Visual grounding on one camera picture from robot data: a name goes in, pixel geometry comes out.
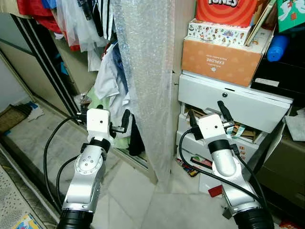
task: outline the blue bottle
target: blue bottle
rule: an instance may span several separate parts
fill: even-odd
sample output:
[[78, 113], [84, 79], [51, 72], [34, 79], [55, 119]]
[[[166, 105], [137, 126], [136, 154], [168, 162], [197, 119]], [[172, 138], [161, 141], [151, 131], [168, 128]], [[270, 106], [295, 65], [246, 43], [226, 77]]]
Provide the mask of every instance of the blue bottle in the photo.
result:
[[279, 61], [289, 44], [289, 38], [283, 35], [276, 35], [273, 37], [269, 50], [267, 52], [267, 59], [270, 62]]

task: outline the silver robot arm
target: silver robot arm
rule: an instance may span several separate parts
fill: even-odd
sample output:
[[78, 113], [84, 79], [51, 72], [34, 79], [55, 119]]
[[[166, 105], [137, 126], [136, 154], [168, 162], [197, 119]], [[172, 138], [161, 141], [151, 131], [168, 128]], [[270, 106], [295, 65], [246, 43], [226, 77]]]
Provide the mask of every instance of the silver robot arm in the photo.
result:
[[90, 109], [87, 112], [88, 144], [83, 145], [82, 153], [74, 164], [74, 176], [62, 205], [57, 229], [89, 229], [100, 194], [107, 153], [115, 132], [125, 133], [129, 110], [126, 110], [122, 125], [112, 127], [110, 112], [103, 109]]
[[[260, 198], [251, 184], [244, 179], [240, 161], [233, 156], [232, 151], [236, 155], [239, 155], [239, 151], [236, 145], [230, 145], [225, 132], [225, 128], [234, 125], [233, 118], [222, 101], [218, 101], [218, 105], [227, 120], [226, 123], [222, 123], [218, 114], [209, 114], [200, 118], [197, 124], [192, 111], [189, 112], [192, 129], [186, 131], [180, 139], [180, 156], [189, 167], [222, 182], [223, 195], [238, 228], [274, 229], [274, 224], [270, 213], [266, 210], [266, 205], [262, 204], [263, 201], [257, 201]], [[213, 174], [193, 167], [184, 159], [182, 142], [184, 136], [188, 133], [193, 133], [196, 140], [204, 139], [208, 144], [213, 159]]]

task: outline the green box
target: green box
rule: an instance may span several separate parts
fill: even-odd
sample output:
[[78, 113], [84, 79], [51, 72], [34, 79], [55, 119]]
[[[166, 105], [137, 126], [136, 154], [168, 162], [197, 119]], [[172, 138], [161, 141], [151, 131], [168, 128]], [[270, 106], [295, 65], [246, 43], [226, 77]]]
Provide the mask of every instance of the green box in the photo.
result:
[[279, 31], [305, 22], [305, 0], [277, 0]]

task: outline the blue clothing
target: blue clothing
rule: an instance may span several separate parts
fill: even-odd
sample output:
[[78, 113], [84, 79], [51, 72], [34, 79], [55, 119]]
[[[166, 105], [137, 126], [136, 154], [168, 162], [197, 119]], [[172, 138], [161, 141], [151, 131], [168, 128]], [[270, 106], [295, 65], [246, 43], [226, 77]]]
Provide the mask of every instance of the blue clothing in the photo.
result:
[[54, 9], [56, 8], [56, 0], [41, 0], [42, 5], [46, 9]]
[[115, 67], [118, 70], [118, 76], [120, 77], [120, 79], [124, 85], [125, 92], [127, 94], [128, 93], [127, 80], [126, 80], [125, 71], [124, 71], [121, 53], [120, 53], [118, 44], [116, 44], [112, 50], [112, 58], [113, 58]]

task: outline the black cable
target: black cable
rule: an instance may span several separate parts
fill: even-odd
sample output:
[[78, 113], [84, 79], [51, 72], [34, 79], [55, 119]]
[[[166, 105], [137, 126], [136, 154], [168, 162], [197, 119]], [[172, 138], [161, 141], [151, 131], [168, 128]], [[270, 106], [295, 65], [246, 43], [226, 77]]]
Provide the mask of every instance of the black cable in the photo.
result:
[[226, 184], [228, 184], [228, 185], [231, 185], [232, 187], [234, 187], [234, 188], [236, 188], [236, 189], [238, 189], [238, 190], [244, 192], [245, 194], [251, 196], [253, 199], [256, 199], [256, 200], [262, 205], [262, 207], [265, 208], [264, 202], [263, 202], [258, 196], [256, 196], [255, 194], [253, 194], [252, 192], [249, 192], [247, 189], [245, 189], [245, 188], [243, 188], [243, 187], [240, 187], [239, 185], [234, 184], [234, 183], [232, 183], [232, 182], [230, 182], [230, 181], [228, 181], [228, 180], [225, 180], [225, 179], [223, 179], [223, 178], [221, 178], [221, 177], [219, 177], [219, 176], [216, 176], [216, 175], [214, 175], [214, 174], [211, 174], [211, 173], [209, 173], [209, 172], [206, 172], [206, 171], [204, 171], [204, 170], [201, 170], [201, 169], [199, 169], [199, 168], [197, 168], [197, 167], [194, 167], [194, 166], [190, 165], [190, 164], [185, 160], [185, 158], [183, 157], [183, 154], [182, 154], [182, 141], [183, 141], [184, 137], [185, 137], [187, 134], [190, 134], [190, 133], [192, 133], [192, 129], [187, 130], [186, 132], [184, 132], [183, 135], [182, 135], [181, 138], [180, 138], [180, 142], [179, 142], [179, 154], [180, 154], [180, 157], [181, 157], [182, 161], [183, 161], [188, 167], [192, 168], [193, 170], [196, 170], [196, 171], [198, 171], [198, 172], [200, 172], [200, 173], [203, 173], [203, 174], [205, 174], [205, 175], [207, 175], [207, 176], [210, 176], [210, 177], [212, 177], [212, 178], [215, 178], [215, 179], [217, 179], [217, 180], [220, 180], [221, 182], [226, 183]]
[[251, 176], [253, 176], [253, 178], [254, 178], [254, 180], [255, 180], [255, 182], [256, 182], [258, 188], [259, 188], [259, 191], [260, 191], [260, 193], [261, 193], [261, 195], [262, 195], [262, 199], [263, 199], [263, 201], [264, 201], [264, 205], [265, 205], [265, 207], [267, 207], [267, 201], [266, 201], [266, 198], [265, 198], [263, 189], [262, 189], [260, 183], [258, 182], [258, 180], [257, 180], [257, 178], [256, 178], [256, 175], [254, 174], [254, 172], [252, 171], [252, 169], [247, 165], [247, 163], [245, 163], [244, 160], [242, 160], [242, 158], [240, 157], [239, 154], [235, 154], [235, 155], [236, 155], [237, 158], [240, 160], [240, 162], [244, 165], [244, 167], [245, 167], [246, 169], [248, 169], [248, 171], [250, 172]]
[[56, 192], [57, 192], [57, 199], [59, 204], [62, 206], [62, 202], [63, 200], [61, 200], [61, 192], [60, 192], [60, 188], [59, 188], [59, 181], [61, 179], [61, 172], [63, 171], [63, 169], [72, 161], [74, 161], [78, 156], [72, 157], [70, 158], [68, 161], [66, 161], [61, 168], [58, 170], [57, 176], [56, 176]]
[[49, 137], [47, 143], [46, 143], [46, 146], [44, 148], [44, 151], [43, 151], [43, 176], [44, 176], [44, 182], [46, 184], [46, 187], [47, 187], [47, 191], [49, 193], [49, 196], [56, 208], [56, 210], [58, 212], [61, 211], [61, 208], [59, 207], [58, 203], [55, 201], [55, 198], [51, 192], [51, 188], [50, 188], [50, 184], [49, 184], [49, 179], [48, 179], [48, 170], [47, 170], [47, 153], [48, 153], [48, 147], [50, 145], [50, 142], [51, 140], [53, 139], [54, 135], [56, 134], [56, 132], [59, 130], [59, 128], [67, 121], [71, 120], [71, 119], [77, 119], [78, 117], [77, 116], [71, 116], [71, 117], [68, 117], [66, 119], [64, 119], [61, 123], [59, 123], [59, 125], [55, 128], [55, 130], [53, 131], [53, 133], [51, 134], [51, 136]]

